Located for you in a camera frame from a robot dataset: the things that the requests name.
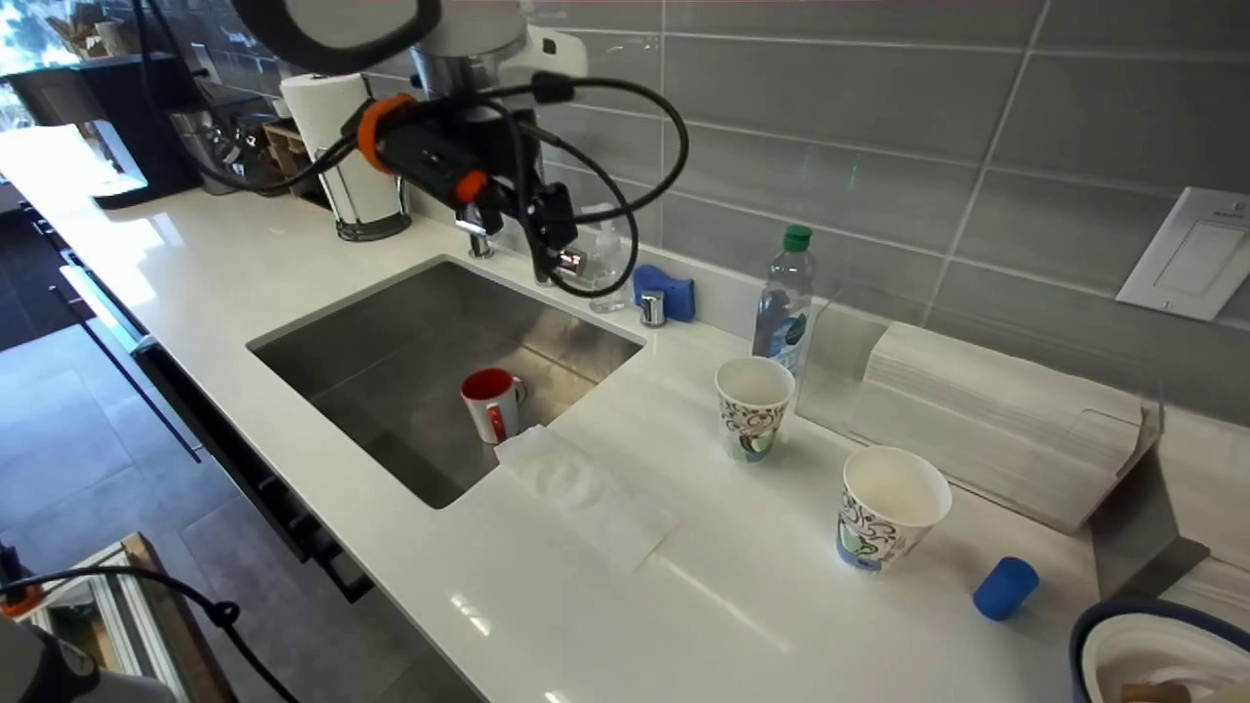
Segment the metal bar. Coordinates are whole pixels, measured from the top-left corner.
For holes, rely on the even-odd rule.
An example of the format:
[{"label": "metal bar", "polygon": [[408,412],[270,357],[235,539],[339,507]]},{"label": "metal bar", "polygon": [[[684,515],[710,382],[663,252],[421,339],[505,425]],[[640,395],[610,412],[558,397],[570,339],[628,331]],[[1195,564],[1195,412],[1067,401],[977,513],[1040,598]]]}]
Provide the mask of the metal bar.
[{"label": "metal bar", "polygon": [[158,425],[188,451],[188,457],[199,466],[195,447],[171,425],[171,417],[163,417],[163,412],[153,401],[153,395],[122,366],[122,361],[114,361],[110,345],[84,323],[84,318],[76,313],[76,305],[59,288],[48,287],[48,293],[55,300],[62,300],[62,309],[76,319],[76,327],[84,331],[84,339],[117,366],[117,375],[147,401],[147,412],[158,417]]}]

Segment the electrical outlet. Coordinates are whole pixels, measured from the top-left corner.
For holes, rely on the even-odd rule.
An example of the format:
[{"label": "electrical outlet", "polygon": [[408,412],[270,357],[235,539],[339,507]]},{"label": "electrical outlet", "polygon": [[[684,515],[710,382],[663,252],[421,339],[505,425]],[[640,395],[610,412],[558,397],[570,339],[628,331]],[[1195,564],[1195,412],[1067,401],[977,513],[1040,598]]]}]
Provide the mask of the electrical outlet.
[{"label": "electrical outlet", "polygon": [[1216,319],[1250,275],[1250,194],[1182,187],[1118,300]]}]

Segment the white cloth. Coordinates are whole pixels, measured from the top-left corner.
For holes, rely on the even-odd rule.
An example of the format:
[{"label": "white cloth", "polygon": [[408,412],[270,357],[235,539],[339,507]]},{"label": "white cloth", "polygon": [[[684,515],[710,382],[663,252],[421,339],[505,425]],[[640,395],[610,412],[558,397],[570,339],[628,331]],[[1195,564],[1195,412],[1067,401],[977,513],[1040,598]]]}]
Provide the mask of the white cloth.
[{"label": "white cloth", "polygon": [[498,474],[531,489],[585,548],[632,573],[671,533],[675,513],[652,492],[628,492],[550,429],[494,447]]}]

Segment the red cup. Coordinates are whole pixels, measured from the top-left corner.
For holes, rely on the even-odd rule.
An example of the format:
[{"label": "red cup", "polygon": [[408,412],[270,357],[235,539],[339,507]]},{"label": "red cup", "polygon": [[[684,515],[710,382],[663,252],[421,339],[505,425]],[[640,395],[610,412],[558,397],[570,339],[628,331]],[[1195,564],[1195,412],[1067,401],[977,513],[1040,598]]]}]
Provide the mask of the red cup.
[{"label": "red cup", "polygon": [[520,378],[505,366],[479,366],[462,382],[466,412],[477,425],[477,436],[494,447],[523,429],[523,391]]}]

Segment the black cable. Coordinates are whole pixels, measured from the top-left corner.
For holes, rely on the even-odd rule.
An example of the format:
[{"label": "black cable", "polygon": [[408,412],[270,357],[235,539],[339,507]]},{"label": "black cable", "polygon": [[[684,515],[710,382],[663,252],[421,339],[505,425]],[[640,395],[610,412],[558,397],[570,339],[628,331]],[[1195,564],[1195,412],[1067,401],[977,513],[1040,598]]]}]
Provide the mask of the black cable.
[{"label": "black cable", "polygon": [[520,129],[514,129],[514,119],[509,107],[498,103],[479,103],[485,111],[498,114],[505,129],[509,129],[509,141],[510,141],[510,162],[514,162],[514,172],[510,172],[510,192],[514,192],[514,202],[520,202],[520,226],[525,231],[525,202],[531,202],[531,181],[525,181],[525,158],[523,158],[523,141],[520,141]]},{"label": "black cable", "polygon": [[[643,92],[637,82],[621,82],[621,80],[561,80],[561,82],[572,86],[572,92],[589,86],[589,92],[637,94],[637,98],[652,103],[675,129],[675,162],[671,162],[671,167],[663,172],[663,181],[652,192],[643,192],[632,202],[621,202],[614,213],[572,214],[572,222],[605,222],[605,218],[621,218],[628,213],[640,213],[640,209],[654,202],[680,181],[680,172],[691,162],[691,134],[686,134],[686,121],[675,114],[675,107],[663,94]],[[479,92],[477,98],[479,103],[494,103],[494,98],[514,98],[514,94],[533,94],[533,86],[531,82],[525,86],[498,86],[498,92]]]},{"label": "black cable", "polygon": [[589,167],[589,172],[614,192],[617,213],[624,213],[624,222],[628,222],[628,257],[624,257],[624,269],[621,269],[617,283],[610,283],[610,287],[600,287],[600,288],[572,288],[572,287],[567,287],[558,275],[550,275],[550,283],[555,283],[561,293],[572,293],[572,296],[605,296],[605,293],[621,288],[621,287],[628,283],[632,265],[637,265],[637,239],[640,239],[640,236],[637,236],[637,218],[632,218],[632,213],[624,209],[621,183],[617,183],[600,163],[593,163],[583,149],[572,149],[570,141],[561,141],[561,136],[555,136],[555,134],[548,134],[548,129],[540,129],[540,124],[531,124],[531,134],[533,134],[542,144],[555,144],[558,154],[567,154],[567,158],[572,158],[583,167]]},{"label": "black cable", "polygon": [[238,650],[238,657],[273,686],[278,701],[295,701],[266,666],[260,657],[238,636],[235,621],[238,621],[238,602],[210,602],[206,594],[190,590],[188,584],[158,573],[158,571],[139,571],[139,568],[76,568],[76,571],[55,571],[55,573],[35,573],[35,578],[18,578],[18,584],[0,584],[0,594],[23,594],[32,585],[44,584],[65,584],[65,578],[84,578],[84,573],[110,573],[110,578],[143,578],[154,584],[163,590],[177,590],[178,598],[195,602],[204,611],[204,619],[227,633],[227,641]]},{"label": "black cable", "polygon": [[195,86],[190,62],[183,54],[183,45],[171,37],[158,0],[147,0],[147,11],[154,20],[158,45],[171,54],[171,62],[178,67],[178,76]]},{"label": "black cable", "polygon": [[[147,20],[143,20],[143,0],[127,0],[127,11],[132,11],[132,23],[139,33],[139,82],[143,82],[143,98],[147,98],[147,111],[153,114],[163,114],[163,107],[154,103],[154,92],[153,92],[153,37],[147,37]],[[199,175],[221,183],[221,187],[235,187],[235,192],[257,192],[257,194],[285,194],[288,187],[337,167],[354,144],[348,136],[339,136],[331,149],[325,149],[308,167],[285,175],[285,181],[266,181],[266,183],[252,183],[252,181],[238,181],[229,172],[217,172],[210,163],[204,163],[190,149],[183,149],[183,158],[195,163]]]}]

